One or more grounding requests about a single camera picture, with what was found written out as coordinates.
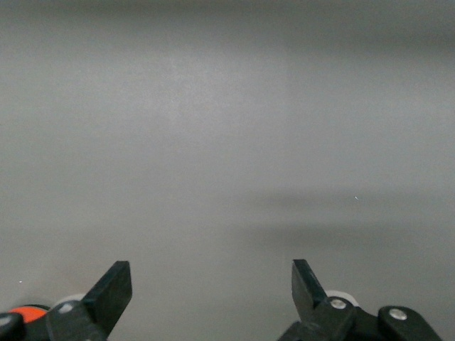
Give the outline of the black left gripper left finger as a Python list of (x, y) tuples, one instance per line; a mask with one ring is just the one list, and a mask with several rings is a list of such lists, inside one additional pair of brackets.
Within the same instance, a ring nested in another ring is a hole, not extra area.
[(82, 298), (67, 298), (47, 313), (49, 338), (107, 340), (131, 298), (130, 263), (116, 261)]

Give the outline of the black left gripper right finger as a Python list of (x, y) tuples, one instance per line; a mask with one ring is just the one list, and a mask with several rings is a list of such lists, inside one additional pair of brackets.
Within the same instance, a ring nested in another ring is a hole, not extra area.
[(344, 340), (355, 324), (355, 307), (345, 298), (328, 296), (305, 259), (295, 259), (291, 294), (299, 321), (280, 340)]

